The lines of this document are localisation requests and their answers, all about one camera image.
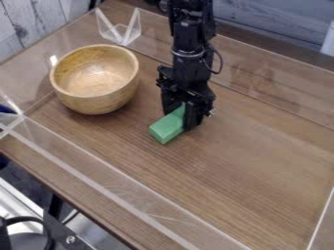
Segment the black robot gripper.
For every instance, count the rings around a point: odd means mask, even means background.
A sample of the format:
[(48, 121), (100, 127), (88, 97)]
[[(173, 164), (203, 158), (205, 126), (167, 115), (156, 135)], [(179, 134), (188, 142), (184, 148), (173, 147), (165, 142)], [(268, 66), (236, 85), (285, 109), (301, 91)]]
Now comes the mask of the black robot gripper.
[(163, 112), (169, 114), (185, 105), (185, 131), (201, 123), (204, 116), (212, 115), (215, 94), (208, 80), (212, 74), (220, 73), (221, 67), (223, 59), (213, 48), (189, 57), (175, 54), (172, 66), (157, 67), (156, 85), (160, 88)]

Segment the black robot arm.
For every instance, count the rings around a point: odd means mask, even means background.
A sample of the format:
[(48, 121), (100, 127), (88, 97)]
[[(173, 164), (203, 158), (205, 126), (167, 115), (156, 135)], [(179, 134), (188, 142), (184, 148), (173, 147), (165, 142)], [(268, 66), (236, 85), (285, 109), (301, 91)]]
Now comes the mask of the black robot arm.
[(223, 65), (212, 69), (213, 56), (223, 61), (209, 40), (215, 37), (212, 0), (168, 0), (167, 13), (169, 32), (173, 38), (172, 66), (157, 67), (156, 85), (164, 114), (184, 107), (183, 129), (189, 131), (209, 116), (215, 94), (208, 87), (212, 74), (219, 74)]

